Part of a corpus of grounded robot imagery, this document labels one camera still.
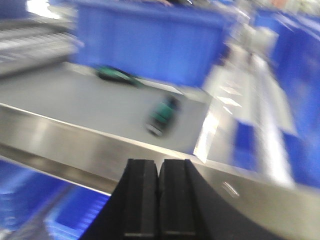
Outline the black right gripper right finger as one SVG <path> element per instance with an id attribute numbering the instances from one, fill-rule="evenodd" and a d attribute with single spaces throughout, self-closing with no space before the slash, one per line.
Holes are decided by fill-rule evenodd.
<path id="1" fill-rule="evenodd" d="M 162 240 L 276 240 L 233 208 L 190 160 L 166 159 L 159 174 Z"/>

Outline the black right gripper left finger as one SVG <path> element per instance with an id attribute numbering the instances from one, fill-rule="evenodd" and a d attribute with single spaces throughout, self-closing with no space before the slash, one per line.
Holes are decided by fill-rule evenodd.
<path id="1" fill-rule="evenodd" d="M 111 197 L 80 239 L 158 239 L 158 192 L 155 162 L 129 159 Z"/>

